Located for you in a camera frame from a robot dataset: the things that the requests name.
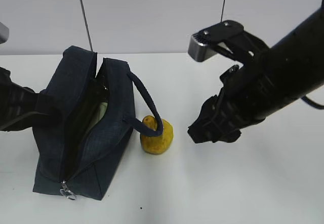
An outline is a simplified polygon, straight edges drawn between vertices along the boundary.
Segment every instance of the fabric bag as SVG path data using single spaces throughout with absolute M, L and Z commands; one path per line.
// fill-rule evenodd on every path
M 34 192 L 101 200 L 133 128 L 147 136 L 163 132 L 149 93 L 125 61 L 104 58 L 97 75 L 96 66 L 96 53 L 72 46 L 41 91 L 54 98 L 62 121 L 33 127 L 39 151 Z M 135 117 L 133 83 L 157 120 L 156 130 Z

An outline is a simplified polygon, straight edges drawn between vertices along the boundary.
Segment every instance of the bag strap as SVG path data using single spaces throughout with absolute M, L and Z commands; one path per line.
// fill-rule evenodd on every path
M 162 135 L 163 133 L 163 123 L 161 120 L 160 115 L 158 114 L 156 107 L 154 105 L 154 102 L 150 96 L 150 94 L 148 93 L 147 89 L 145 88 L 145 86 L 143 85 L 143 83 L 141 82 L 141 80 L 135 75 L 133 74 L 131 71 L 127 74 L 128 77 L 131 79 L 131 81 L 134 82 L 137 90 L 140 92 L 141 96 L 143 97 L 144 101 L 146 102 L 146 104 L 148 105 L 148 107 L 150 108 L 151 112 L 153 113 L 156 121 L 157 121 L 157 129 L 153 130 L 148 128 L 146 125 L 144 125 L 141 121 L 139 121 L 137 118 L 131 116 L 131 115 L 124 115 L 123 120 L 127 123 L 129 123 L 130 125 L 132 125 L 132 127 L 134 129 L 136 129 L 138 132 L 149 136 L 149 137 L 157 137 Z

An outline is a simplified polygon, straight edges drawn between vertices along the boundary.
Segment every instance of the white surface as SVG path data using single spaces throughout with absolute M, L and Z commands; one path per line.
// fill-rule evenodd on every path
M 201 64 L 186 54 L 111 57 L 129 62 L 173 125 L 170 149 L 146 154 L 134 133 L 104 199 L 72 202 L 32 192 L 38 152 L 30 129 L 0 132 L 0 223 L 324 222 L 323 112 L 297 101 L 244 129 L 236 143 L 194 144 L 187 126 L 232 63 L 216 56 Z M 0 56 L 0 66 L 39 91 L 60 58 Z M 315 92 L 318 100 L 323 92 Z M 137 92 L 135 102 L 139 119 L 150 114 Z
M 321 5 L 321 0 L 226 0 L 224 19 L 273 46 Z
M 223 0 L 83 0 L 98 53 L 185 52 L 219 22 Z
M 10 29 L 1 55 L 90 49 L 79 0 L 0 0 L 0 22 Z

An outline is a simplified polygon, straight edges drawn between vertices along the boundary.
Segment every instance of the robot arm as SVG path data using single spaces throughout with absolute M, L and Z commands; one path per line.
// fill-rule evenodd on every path
M 9 38 L 9 29 L 0 23 L 0 44 Z M 10 71 L 0 67 L 0 131 L 19 131 L 31 126 L 46 127 L 61 121 L 53 100 L 21 87 L 10 79 Z
M 243 64 L 223 73 L 219 95 L 202 105 L 188 130 L 195 143 L 234 142 L 240 129 L 299 98 L 324 108 L 305 97 L 324 84 L 323 5 L 272 48 L 227 20 L 192 35 L 188 53 L 198 62 L 220 53 Z

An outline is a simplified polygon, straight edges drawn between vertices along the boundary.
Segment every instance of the metal zipper ring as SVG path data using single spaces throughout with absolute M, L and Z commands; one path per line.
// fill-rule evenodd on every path
M 76 200 L 76 195 L 71 190 L 60 189 L 60 193 L 69 200 Z

